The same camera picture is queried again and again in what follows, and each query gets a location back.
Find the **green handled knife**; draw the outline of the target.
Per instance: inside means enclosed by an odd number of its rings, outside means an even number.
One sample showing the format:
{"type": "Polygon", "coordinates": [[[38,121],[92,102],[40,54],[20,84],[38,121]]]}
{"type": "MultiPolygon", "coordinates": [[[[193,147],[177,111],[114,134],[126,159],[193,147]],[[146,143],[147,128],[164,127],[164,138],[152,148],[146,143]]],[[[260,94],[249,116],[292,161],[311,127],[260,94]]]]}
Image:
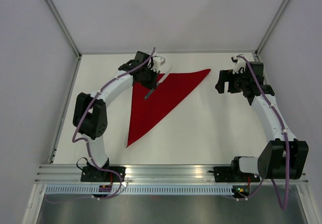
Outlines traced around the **green handled knife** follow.
{"type": "Polygon", "coordinates": [[[152,90],[150,90],[144,97],[144,100],[147,100],[150,95],[158,88],[158,86],[163,83],[165,81],[165,79],[169,76],[171,70],[172,70],[172,66],[164,73],[164,75],[157,81],[156,83],[156,87],[152,90]]]}

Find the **red cloth napkin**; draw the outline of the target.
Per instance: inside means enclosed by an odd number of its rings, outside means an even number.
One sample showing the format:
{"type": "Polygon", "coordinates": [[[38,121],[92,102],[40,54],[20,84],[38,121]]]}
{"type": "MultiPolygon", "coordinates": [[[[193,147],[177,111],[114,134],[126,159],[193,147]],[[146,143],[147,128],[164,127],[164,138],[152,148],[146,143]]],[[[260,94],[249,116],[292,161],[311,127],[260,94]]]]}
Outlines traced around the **red cloth napkin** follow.
{"type": "Polygon", "coordinates": [[[148,89],[136,83],[132,88],[127,146],[142,138],[176,108],[211,72],[170,73],[147,98],[148,89]]]}

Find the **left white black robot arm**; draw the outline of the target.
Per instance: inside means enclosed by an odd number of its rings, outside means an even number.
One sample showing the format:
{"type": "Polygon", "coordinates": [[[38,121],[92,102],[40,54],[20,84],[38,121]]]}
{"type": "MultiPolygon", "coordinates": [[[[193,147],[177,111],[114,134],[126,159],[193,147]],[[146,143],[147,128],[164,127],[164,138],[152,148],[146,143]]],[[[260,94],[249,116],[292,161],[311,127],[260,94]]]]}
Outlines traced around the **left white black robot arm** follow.
{"type": "Polygon", "coordinates": [[[84,141],[92,176],[100,182],[110,176],[109,158],[104,147],[103,134],[108,127],[107,108],[125,90],[138,83],[151,92],[158,86],[157,77],[166,60],[153,49],[151,54],[137,51],[135,57],[118,67],[114,77],[95,92],[79,93],[76,98],[72,123],[75,132],[72,142],[84,141]]]}

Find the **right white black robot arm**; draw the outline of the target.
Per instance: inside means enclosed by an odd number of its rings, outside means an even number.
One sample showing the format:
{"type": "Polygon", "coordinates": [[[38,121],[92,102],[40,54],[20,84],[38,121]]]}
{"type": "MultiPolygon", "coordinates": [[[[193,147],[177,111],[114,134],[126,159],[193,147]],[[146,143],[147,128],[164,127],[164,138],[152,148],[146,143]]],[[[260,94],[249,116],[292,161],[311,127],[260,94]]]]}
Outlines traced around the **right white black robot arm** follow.
{"type": "Polygon", "coordinates": [[[298,140],[284,122],[272,87],[264,83],[263,63],[237,63],[234,69],[221,70],[215,89],[223,94],[225,88],[231,94],[242,93],[247,99],[268,142],[257,158],[234,157],[229,169],[231,178],[241,181],[248,174],[255,174],[263,179],[299,179],[309,147],[306,141],[298,140]]]}

